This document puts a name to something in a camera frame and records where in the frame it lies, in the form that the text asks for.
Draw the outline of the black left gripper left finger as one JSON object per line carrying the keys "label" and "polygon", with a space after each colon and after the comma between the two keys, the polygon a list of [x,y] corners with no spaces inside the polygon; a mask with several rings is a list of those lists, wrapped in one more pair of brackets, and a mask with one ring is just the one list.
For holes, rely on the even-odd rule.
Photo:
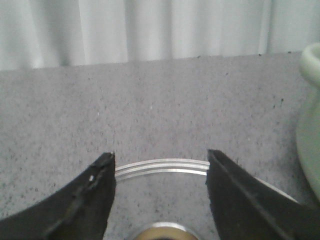
{"label": "black left gripper left finger", "polygon": [[103,153],[39,203],[0,222],[2,240],[101,240],[116,191],[115,154]]}

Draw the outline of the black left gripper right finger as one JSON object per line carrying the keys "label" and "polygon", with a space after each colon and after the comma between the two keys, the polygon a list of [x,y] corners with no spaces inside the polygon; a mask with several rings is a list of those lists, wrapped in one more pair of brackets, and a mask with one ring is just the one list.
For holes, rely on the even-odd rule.
{"label": "black left gripper right finger", "polygon": [[220,150],[208,150],[206,185],[222,240],[318,240],[320,211],[258,181]]}

